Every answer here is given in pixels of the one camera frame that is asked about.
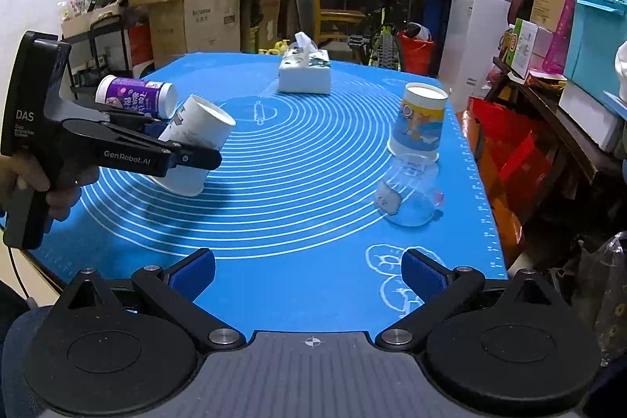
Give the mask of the person's left hand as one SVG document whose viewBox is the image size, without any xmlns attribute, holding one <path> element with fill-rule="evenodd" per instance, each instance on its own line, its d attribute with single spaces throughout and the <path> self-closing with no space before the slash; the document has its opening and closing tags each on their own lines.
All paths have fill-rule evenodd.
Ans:
<svg viewBox="0 0 627 418">
<path fill-rule="evenodd" d="M 50 190 L 50 180 L 38 161 L 31 156 L 16 154 L 1 157 L 1 215 L 6 213 L 7 205 L 18 190 L 32 188 L 37 192 L 46 193 L 46 201 L 50 207 L 53 220 L 63 222 L 70 214 L 71 208 L 80 200 L 82 188 L 96 183 L 100 176 L 98 166 L 69 166 L 69 183 L 56 191 Z"/>
</svg>

